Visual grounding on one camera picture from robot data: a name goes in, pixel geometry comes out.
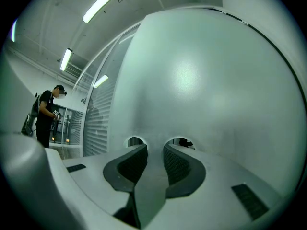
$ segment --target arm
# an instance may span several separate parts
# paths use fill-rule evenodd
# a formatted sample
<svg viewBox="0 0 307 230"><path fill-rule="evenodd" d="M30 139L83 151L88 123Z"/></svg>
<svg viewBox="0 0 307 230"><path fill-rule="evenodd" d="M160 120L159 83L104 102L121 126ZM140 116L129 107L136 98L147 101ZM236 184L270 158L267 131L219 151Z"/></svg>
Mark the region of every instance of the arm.
<svg viewBox="0 0 307 230"><path fill-rule="evenodd" d="M47 106L47 102L44 102L44 101L40 102L39 111L41 113L45 114L48 117L55 118L56 116L53 113L51 113L50 111L48 111L46 109L46 106Z"/></svg>

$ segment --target person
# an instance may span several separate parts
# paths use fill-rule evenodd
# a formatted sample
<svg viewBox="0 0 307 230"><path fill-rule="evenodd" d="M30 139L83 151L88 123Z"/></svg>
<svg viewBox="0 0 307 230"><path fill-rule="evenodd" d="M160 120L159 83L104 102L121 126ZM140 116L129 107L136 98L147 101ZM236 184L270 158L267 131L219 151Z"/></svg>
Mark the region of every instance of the person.
<svg viewBox="0 0 307 230"><path fill-rule="evenodd" d="M57 85L54 89L46 90L40 96L39 113L36 121L36 137L44 148L49 148L51 125L56 115L52 113L53 98L63 98L66 95L63 85Z"/></svg>

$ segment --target backpack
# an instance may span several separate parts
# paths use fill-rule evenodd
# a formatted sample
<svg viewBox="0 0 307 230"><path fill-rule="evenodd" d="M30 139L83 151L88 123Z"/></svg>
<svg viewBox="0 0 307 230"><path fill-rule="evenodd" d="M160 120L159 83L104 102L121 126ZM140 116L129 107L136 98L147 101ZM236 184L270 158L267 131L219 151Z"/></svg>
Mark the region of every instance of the backpack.
<svg viewBox="0 0 307 230"><path fill-rule="evenodd" d="M26 135L26 136L32 136L33 135L33 132L35 130L32 130L32 126L33 126L33 123L34 123L34 120L35 118L38 117L38 114L39 114L39 106L40 106L40 97L41 97L42 94L35 94L35 97L36 97L36 100L31 108L31 112L27 115L27 118L25 119L25 122L24 122L24 125L23 125L23 128L21 130L21 132Z"/></svg>

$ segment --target ceiling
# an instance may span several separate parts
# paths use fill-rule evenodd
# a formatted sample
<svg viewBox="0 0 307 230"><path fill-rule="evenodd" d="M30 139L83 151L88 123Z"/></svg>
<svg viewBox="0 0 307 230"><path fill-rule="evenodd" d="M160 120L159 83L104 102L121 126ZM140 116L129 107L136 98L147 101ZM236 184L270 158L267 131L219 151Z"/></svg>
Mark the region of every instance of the ceiling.
<svg viewBox="0 0 307 230"><path fill-rule="evenodd" d="M7 45L40 66L76 82L89 60L120 32L146 15L170 7L222 0L111 0L89 22L82 17L96 0L32 0L18 18L16 40ZM60 61L73 50L65 72Z"/></svg>

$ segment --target black t-shirt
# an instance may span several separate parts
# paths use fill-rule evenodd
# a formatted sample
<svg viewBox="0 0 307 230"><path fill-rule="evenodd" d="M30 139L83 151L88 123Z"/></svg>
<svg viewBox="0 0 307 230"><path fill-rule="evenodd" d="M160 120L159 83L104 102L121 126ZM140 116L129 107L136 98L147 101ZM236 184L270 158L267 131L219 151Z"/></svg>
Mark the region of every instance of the black t-shirt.
<svg viewBox="0 0 307 230"><path fill-rule="evenodd" d="M52 113L53 95L50 90L46 90L44 93L42 93L39 102L47 102L46 109ZM49 130L52 125L52 120L52 117L39 112L36 126L41 130Z"/></svg>

